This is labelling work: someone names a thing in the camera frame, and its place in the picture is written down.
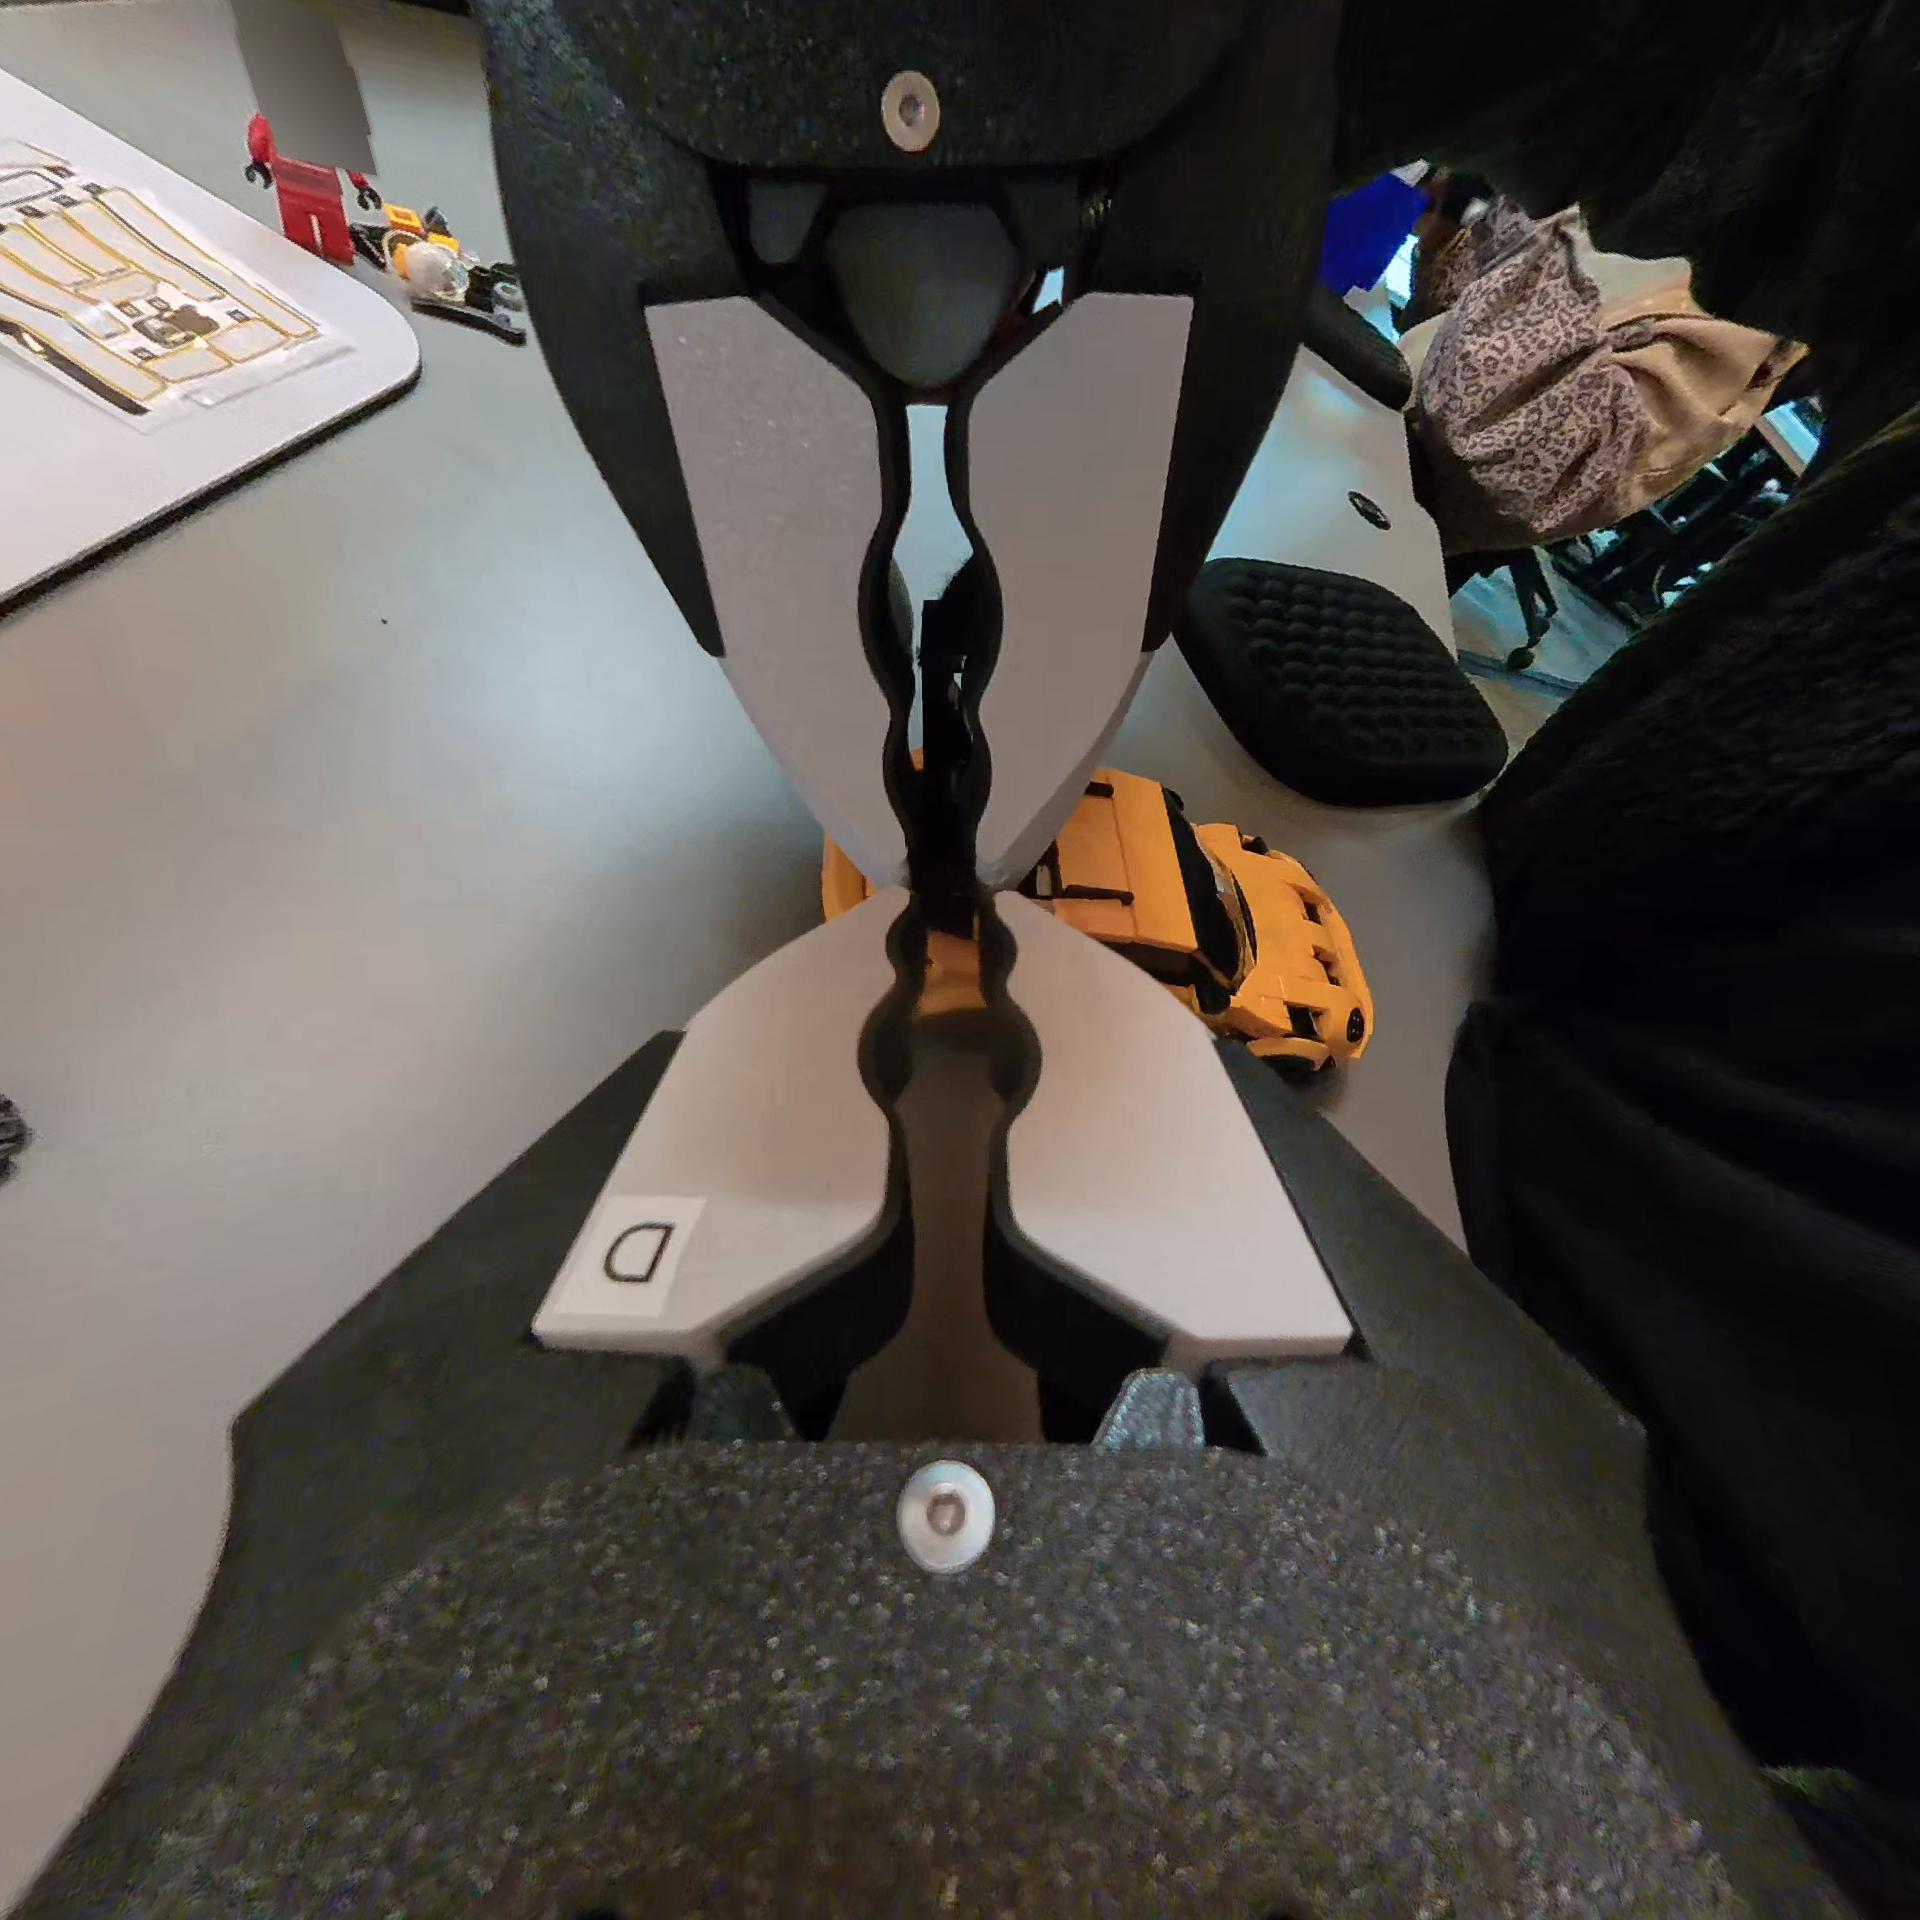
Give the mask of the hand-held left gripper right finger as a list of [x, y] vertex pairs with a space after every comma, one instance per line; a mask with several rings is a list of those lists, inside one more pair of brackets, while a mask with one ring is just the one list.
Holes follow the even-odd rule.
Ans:
[[1333, 1358], [1354, 1321], [1210, 1030], [1017, 894], [981, 924], [997, 1016], [982, 1299], [1033, 1370]]

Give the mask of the red lego minifigure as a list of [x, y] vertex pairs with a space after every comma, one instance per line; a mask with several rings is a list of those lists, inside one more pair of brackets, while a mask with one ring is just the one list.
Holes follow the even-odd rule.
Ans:
[[280, 154], [266, 112], [254, 112], [246, 123], [246, 180], [275, 195], [282, 234], [292, 245], [341, 267], [362, 257], [347, 220], [346, 184], [362, 211], [384, 211], [365, 174]]

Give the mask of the yellow lego car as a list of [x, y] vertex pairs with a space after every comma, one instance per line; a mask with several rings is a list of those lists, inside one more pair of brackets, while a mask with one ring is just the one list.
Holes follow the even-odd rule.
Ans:
[[1291, 854], [1096, 768], [1017, 891], [1160, 980], [1221, 1037], [1308, 1077], [1362, 1057], [1376, 1001], [1354, 932]]

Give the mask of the person's right forearm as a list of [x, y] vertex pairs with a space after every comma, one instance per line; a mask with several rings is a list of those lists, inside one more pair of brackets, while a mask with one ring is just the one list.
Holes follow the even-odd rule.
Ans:
[[1393, 161], [1684, 259], [1808, 350], [1825, 465], [1915, 408], [1915, 3], [1346, 5], [1334, 180]]

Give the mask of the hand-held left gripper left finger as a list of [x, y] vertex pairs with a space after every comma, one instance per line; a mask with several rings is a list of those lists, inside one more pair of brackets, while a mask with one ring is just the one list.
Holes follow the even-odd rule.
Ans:
[[717, 1365], [876, 1244], [893, 1148], [858, 1050], [898, 986], [908, 906], [877, 889], [688, 1022], [534, 1313], [539, 1346]]

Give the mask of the black padded wrist rest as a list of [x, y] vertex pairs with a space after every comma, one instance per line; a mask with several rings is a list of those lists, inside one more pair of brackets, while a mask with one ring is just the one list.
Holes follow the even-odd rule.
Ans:
[[1308, 800], [1444, 805], [1507, 765], [1493, 707], [1416, 605], [1379, 582], [1212, 560], [1173, 636], [1237, 744]]

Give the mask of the black office chair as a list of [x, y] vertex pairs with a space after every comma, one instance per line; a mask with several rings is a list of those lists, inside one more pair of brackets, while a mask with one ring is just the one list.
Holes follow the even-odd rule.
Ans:
[[1405, 355], [1321, 278], [1309, 282], [1302, 307], [1302, 347], [1386, 410], [1409, 410], [1412, 370]]

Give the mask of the pile of small lego parts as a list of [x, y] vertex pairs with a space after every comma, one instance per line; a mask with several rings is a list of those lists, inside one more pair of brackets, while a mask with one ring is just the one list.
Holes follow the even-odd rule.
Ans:
[[438, 209], [381, 201], [377, 220], [352, 221], [347, 234], [368, 266], [402, 284], [414, 310], [484, 329], [507, 346], [529, 342], [518, 270], [469, 252]]

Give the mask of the beige bag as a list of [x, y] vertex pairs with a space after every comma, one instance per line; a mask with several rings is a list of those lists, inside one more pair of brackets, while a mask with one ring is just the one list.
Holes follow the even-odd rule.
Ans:
[[1658, 469], [1699, 467], [1739, 441], [1808, 360], [1794, 339], [1696, 308], [1625, 317], [1605, 342], [1649, 420], [1642, 462]]

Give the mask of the leopard print bag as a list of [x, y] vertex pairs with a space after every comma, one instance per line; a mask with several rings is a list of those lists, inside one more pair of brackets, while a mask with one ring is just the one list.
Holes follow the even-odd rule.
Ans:
[[1416, 377], [1409, 438], [1450, 557], [1617, 522], [1649, 410], [1609, 341], [1579, 209], [1532, 226], [1462, 288]]

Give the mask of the white desk stand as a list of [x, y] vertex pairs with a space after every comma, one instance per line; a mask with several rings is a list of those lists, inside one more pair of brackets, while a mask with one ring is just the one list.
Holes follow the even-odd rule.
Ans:
[[6, 138], [136, 190], [206, 246], [228, 253], [305, 313], [339, 329], [352, 353], [226, 408], [194, 410], [157, 428], [90, 408], [5, 364], [5, 611], [416, 385], [416, 331], [377, 291], [299, 252], [254, 216], [14, 73], [5, 73]]

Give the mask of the lego sticker sheet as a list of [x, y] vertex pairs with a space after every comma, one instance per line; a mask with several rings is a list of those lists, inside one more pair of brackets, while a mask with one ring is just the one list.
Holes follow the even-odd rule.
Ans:
[[93, 410], [170, 426], [342, 362], [347, 339], [117, 180], [6, 138], [2, 355]]

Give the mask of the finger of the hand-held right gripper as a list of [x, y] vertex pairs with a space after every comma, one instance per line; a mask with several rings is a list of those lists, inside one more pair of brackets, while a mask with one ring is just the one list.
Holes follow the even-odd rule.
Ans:
[[1000, 594], [977, 699], [994, 891], [1064, 827], [1146, 670], [1190, 313], [1187, 294], [1084, 294], [966, 404], [966, 526]]
[[902, 885], [902, 403], [773, 299], [653, 304], [644, 323], [726, 684], [830, 840]]

